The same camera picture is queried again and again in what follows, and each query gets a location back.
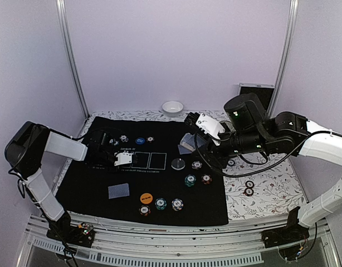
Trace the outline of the orange big blind button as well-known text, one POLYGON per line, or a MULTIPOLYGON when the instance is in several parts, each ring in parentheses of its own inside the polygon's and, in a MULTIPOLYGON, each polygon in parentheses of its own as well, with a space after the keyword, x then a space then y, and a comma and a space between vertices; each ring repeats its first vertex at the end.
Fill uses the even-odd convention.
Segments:
POLYGON ((151 193, 145 192, 140 196, 140 202, 144 205, 148 205, 153 202, 153 196, 151 193))

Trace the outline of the green chip stack front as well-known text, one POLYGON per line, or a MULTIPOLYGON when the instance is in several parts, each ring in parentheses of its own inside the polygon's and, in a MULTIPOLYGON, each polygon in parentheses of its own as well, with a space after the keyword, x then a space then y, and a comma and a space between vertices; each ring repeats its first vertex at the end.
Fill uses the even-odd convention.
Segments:
POLYGON ((167 207, 167 202, 164 198, 157 198, 155 200, 155 207, 157 210, 164 210, 167 207))

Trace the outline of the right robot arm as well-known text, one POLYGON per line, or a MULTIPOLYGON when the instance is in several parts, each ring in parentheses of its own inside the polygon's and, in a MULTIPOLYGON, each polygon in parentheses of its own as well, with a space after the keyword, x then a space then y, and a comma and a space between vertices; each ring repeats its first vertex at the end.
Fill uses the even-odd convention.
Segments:
MULTIPOLYGON (((278 162, 263 169, 240 175, 223 172, 224 167, 211 165, 196 150, 211 170, 225 177, 240 178, 259 174, 279 165, 290 156, 308 156, 342 166, 342 134, 324 128, 314 121, 293 112, 281 112, 269 118, 260 99, 254 93, 238 95, 224 105, 224 111, 234 127, 226 132, 226 124, 201 113, 196 115, 196 129, 210 137, 213 145, 206 148, 219 162, 227 157, 264 152, 266 156, 285 154, 278 162)), ((287 224, 281 230, 281 238, 293 242, 318 220, 332 214, 342 205, 342 178, 332 189, 317 199, 289 212, 287 224)))

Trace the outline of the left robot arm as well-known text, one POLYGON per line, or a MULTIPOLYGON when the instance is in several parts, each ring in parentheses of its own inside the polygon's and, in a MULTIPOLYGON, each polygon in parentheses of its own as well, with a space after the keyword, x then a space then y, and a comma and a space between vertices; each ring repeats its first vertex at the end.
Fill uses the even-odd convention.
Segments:
POLYGON ((116 169, 120 150, 106 127, 90 130, 81 136, 69 136, 40 123, 26 121, 8 141, 4 156, 9 164, 8 174, 18 178, 22 195, 47 218, 57 236, 71 241, 76 233, 70 216, 57 200, 43 171, 47 155, 63 157, 87 166, 116 169))

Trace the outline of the blue small blind button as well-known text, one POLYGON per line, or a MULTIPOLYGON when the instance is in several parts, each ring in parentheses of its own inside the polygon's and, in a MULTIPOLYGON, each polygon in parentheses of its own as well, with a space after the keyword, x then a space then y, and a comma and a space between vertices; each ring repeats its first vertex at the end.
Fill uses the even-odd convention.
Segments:
POLYGON ((136 138, 135 143, 137 145, 143 145, 145 143, 145 139, 142 137, 138 137, 138 138, 136 138))

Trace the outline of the red black stack front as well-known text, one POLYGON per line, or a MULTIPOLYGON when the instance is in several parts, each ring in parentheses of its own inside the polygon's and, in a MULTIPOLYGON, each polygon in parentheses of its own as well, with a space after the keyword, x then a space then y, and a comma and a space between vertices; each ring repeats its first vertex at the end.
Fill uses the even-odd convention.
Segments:
POLYGON ((151 213, 151 209, 148 205, 142 205, 139 208, 139 213, 143 216, 148 216, 151 213))

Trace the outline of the dealt cards front player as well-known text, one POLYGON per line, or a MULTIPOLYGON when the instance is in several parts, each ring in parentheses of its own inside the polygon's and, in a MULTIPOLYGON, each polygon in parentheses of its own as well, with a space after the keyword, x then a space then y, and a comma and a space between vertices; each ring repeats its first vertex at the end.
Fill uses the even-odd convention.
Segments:
POLYGON ((108 198, 117 199, 121 197, 130 196, 130 189, 128 183, 112 185, 108 187, 108 198))

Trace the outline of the blue playing card deck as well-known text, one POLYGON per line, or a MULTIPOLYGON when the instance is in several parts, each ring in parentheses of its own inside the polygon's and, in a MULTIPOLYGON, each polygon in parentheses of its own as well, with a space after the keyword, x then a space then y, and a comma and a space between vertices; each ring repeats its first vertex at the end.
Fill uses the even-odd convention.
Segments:
POLYGON ((178 150, 180 155, 193 153, 196 150, 194 144, 194 135, 191 133, 186 133, 178 144, 178 150))

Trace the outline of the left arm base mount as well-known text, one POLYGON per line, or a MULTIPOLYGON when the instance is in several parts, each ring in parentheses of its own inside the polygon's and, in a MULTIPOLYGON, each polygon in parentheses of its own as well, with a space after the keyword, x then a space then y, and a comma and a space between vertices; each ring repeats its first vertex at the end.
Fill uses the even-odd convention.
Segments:
POLYGON ((63 244, 78 245, 91 248, 95 231, 93 224, 82 222, 78 226, 71 225, 71 217, 64 213, 57 221, 47 217, 48 232, 46 236, 50 239, 61 241, 63 244))

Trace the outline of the blue fifty chips row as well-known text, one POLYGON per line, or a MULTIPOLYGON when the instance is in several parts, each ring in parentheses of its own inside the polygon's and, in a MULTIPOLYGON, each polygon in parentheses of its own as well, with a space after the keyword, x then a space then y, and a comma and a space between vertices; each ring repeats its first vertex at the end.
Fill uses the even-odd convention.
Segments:
POLYGON ((112 146, 117 146, 117 145, 119 145, 119 141, 116 140, 116 139, 111 139, 111 140, 109 141, 109 144, 112 145, 112 146))

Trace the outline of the red black chip stack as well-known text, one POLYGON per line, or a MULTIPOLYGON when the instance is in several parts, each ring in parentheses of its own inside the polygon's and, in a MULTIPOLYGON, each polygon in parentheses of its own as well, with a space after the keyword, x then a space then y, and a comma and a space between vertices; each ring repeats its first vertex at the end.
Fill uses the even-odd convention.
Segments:
POLYGON ((254 194, 253 188, 254 188, 254 183, 251 180, 248 180, 245 182, 245 189, 244 189, 244 194, 246 196, 252 196, 254 194))

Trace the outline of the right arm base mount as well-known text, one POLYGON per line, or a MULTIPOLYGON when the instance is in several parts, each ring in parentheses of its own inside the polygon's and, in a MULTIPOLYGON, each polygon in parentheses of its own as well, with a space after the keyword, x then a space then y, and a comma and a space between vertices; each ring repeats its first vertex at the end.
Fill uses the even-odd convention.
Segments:
POLYGON ((289 212, 285 226, 261 232, 261 240, 265 248, 306 240, 310 236, 309 228, 299 224, 299 210, 300 208, 296 207, 289 212))

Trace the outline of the clear acrylic dealer button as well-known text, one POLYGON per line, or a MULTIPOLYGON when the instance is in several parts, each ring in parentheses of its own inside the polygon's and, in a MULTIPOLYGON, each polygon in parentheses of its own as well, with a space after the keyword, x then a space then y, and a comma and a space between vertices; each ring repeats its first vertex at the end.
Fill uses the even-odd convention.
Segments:
POLYGON ((183 159, 181 159, 181 158, 174 159, 171 162, 171 167, 174 170, 180 171, 180 170, 185 168, 185 161, 183 159))

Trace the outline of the blue peach stack front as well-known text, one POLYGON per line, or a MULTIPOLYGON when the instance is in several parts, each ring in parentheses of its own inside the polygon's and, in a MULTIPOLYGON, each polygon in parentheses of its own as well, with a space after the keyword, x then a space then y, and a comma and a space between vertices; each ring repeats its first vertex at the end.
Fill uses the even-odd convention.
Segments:
POLYGON ((181 211, 184 207, 184 203, 181 199, 172 200, 172 209, 174 211, 181 211))

